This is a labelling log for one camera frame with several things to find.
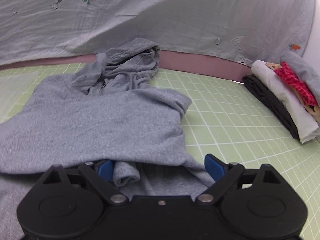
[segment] translucent plastic sheet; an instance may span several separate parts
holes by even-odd
[[[38,71],[0,77],[0,123],[37,78]]]

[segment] light gray folded garment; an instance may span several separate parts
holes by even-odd
[[[29,175],[52,164],[117,161],[114,182],[133,195],[191,195],[214,181],[185,148],[180,125],[191,100],[148,85],[159,47],[145,39],[97,55],[75,74],[46,77],[20,113],[0,124],[0,239],[22,231],[15,209]]]
[[[280,62],[286,62],[289,65],[297,77],[307,84],[318,104],[320,104],[320,76],[314,67],[293,51],[286,51],[282,54]]]

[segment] green cutting mat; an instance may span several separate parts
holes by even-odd
[[[0,71],[0,77],[39,70],[38,79],[13,106],[6,120],[18,113],[33,89],[49,75],[74,73],[84,64],[33,66]],[[160,69],[150,82],[173,88],[193,101],[182,119],[187,151],[199,162],[212,153],[226,163],[246,168],[271,163],[308,206],[302,232],[305,240],[320,240],[320,143],[300,144],[274,115],[239,83]]]

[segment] red plaid garment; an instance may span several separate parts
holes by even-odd
[[[317,106],[317,100],[307,85],[298,79],[286,62],[282,62],[281,66],[282,68],[274,70],[281,80],[298,91],[306,106]]]

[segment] pink wall strip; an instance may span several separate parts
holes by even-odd
[[[94,54],[75,57],[46,58],[12,63],[0,66],[0,70],[34,65],[56,65],[69,63],[89,63],[95,61]],[[185,71],[241,82],[242,77],[252,74],[251,69],[242,64],[218,57],[189,54],[175,51],[160,51],[160,67]]]

